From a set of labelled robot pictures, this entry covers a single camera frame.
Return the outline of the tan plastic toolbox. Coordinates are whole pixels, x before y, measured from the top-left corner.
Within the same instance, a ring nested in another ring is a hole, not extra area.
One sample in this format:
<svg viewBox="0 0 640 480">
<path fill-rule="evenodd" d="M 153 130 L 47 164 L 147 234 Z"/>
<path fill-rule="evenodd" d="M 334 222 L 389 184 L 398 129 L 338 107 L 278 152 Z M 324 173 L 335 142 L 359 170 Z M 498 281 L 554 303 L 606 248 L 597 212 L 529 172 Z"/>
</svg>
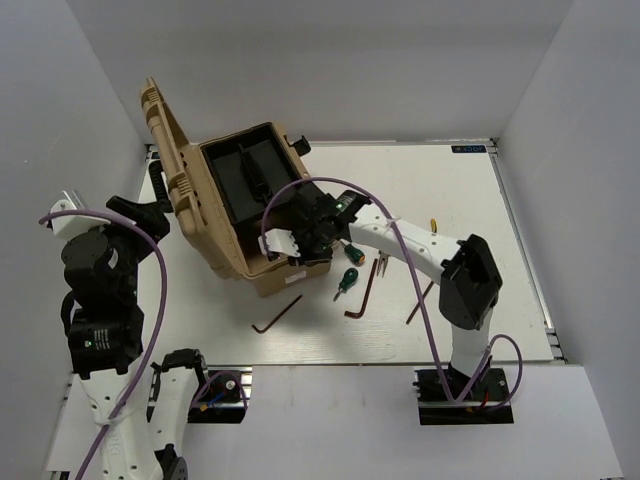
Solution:
<svg viewBox="0 0 640 480">
<path fill-rule="evenodd" d="M 222 279 L 244 280 L 261 297 L 274 295 L 299 280 L 329 272 L 330 263 L 294 266 L 286 259 L 268 260 L 260 250 L 261 217 L 244 226 L 233 226 L 221 195 L 206 165 L 201 148 L 216 139 L 191 142 L 174 116 L 153 78 L 147 78 L 140 93 L 140 103 L 147 126 L 159 149 L 166 176 L 166 186 L 174 215 L 183 236 L 206 260 L 211 270 Z M 289 140 L 284 127 L 276 129 Z M 309 172 L 301 157 L 289 146 L 302 178 Z M 278 202 L 264 211 L 270 212 L 269 223 L 276 228 L 292 219 L 289 201 L 295 192 L 289 190 Z"/>
</svg>

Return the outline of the green orange-capped stubby screwdriver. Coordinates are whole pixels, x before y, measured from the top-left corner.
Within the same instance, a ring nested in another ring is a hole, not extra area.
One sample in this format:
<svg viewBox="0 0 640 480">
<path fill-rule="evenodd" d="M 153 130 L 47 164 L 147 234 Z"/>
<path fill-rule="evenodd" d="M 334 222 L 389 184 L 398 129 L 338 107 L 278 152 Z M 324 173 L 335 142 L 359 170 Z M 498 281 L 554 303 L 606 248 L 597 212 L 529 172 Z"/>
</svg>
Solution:
<svg viewBox="0 0 640 480">
<path fill-rule="evenodd" d="M 364 264 L 366 256 L 362 250 L 346 241 L 341 241 L 341 245 L 343 247 L 344 254 L 353 265 L 360 266 Z"/>
</svg>

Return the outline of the green stubby flathead screwdriver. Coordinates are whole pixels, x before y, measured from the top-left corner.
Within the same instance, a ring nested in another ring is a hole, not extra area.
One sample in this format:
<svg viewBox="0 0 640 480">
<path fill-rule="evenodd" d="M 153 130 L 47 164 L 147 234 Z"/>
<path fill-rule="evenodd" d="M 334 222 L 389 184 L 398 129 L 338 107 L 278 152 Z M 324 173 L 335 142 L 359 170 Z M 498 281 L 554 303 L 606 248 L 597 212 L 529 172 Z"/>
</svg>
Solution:
<svg viewBox="0 0 640 480">
<path fill-rule="evenodd" d="M 354 284 L 357 282 L 358 277 L 359 277 L 359 272 L 356 268 L 348 268 L 344 272 L 338 284 L 338 290 L 333 297 L 333 301 L 336 302 L 342 294 L 346 293 L 349 289 L 351 289 L 354 286 Z"/>
</svg>

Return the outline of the yellow black needle-nose pliers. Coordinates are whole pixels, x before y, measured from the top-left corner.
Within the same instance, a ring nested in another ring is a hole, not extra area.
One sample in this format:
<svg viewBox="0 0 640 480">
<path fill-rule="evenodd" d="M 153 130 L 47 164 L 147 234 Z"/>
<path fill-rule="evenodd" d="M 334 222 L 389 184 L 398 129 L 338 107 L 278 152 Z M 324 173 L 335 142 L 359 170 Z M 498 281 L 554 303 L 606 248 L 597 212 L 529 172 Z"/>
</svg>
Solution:
<svg viewBox="0 0 640 480">
<path fill-rule="evenodd" d="M 378 264 L 376 275 L 383 278 L 385 276 L 390 256 L 382 250 L 378 251 Z"/>
</svg>

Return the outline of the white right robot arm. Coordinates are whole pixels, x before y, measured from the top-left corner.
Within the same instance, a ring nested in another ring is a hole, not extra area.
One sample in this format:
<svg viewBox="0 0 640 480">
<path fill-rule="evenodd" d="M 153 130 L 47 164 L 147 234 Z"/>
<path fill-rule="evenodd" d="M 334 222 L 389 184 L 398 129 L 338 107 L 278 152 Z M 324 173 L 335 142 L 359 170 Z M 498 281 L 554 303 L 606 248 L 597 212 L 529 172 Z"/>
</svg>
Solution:
<svg viewBox="0 0 640 480">
<path fill-rule="evenodd" d="M 299 189 L 289 203 L 293 214 L 286 254 L 291 263 L 325 263 L 332 259 L 332 244 L 347 240 L 405 262 L 412 279 L 422 272 L 438 285 L 438 308 L 452 328 L 452 388 L 466 399 L 486 389 L 489 324 L 503 280 L 484 238 L 455 239 L 425 230 L 354 190 L 335 198 L 312 186 L 309 193 Z"/>
</svg>

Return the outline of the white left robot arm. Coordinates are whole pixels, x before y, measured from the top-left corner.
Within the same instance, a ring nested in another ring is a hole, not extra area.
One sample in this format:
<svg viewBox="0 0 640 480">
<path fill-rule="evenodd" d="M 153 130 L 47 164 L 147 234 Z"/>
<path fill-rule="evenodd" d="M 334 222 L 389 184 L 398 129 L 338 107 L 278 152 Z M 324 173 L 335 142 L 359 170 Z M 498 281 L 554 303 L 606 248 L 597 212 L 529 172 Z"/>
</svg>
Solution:
<svg viewBox="0 0 640 480">
<path fill-rule="evenodd" d="M 168 294 L 158 243 L 170 231 L 165 206 L 113 196 L 106 212 L 60 199 L 39 224 L 64 240 L 64 279 L 70 288 L 61 320 L 73 373 L 98 429 L 77 478 L 93 457 L 105 479 L 185 479 L 184 430 L 193 399 L 205 396 L 211 374 L 197 349 L 179 349 L 155 364 L 150 357 Z M 150 339 L 143 338 L 138 267 L 155 255 L 161 296 Z"/>
</svg>

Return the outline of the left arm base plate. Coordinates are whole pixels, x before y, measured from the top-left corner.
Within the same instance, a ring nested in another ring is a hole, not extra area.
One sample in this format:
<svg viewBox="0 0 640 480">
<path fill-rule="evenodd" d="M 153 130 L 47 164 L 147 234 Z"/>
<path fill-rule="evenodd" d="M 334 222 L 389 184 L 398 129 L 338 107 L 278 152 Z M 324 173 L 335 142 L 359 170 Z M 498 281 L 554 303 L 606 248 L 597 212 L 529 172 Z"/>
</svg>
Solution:
<svg viewBox="0 0 640 480">
<path fill-rule="evenodd" d="M 245 418 L 252 387 L 251 367 L 213 367 L 204 370 L 204 379 L 215 379 L 188 413 L 190 424 L 239 425 Z"/>
</svg>

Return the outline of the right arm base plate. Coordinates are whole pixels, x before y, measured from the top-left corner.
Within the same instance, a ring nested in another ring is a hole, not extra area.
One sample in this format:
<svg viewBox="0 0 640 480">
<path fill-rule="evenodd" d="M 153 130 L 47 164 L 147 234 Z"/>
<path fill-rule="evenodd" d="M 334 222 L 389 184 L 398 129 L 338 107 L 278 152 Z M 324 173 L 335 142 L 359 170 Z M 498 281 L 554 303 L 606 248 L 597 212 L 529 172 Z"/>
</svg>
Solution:
<svg viewBox="0 0 640 480">
<path fill-rule="evenodd" d="M 507 425 L 514 423 L 507 377 L 490 368 L 458 404 L 449 402 L 435 369 L 417 369 L 416 389 L 421 426 Z"/>
</svg>

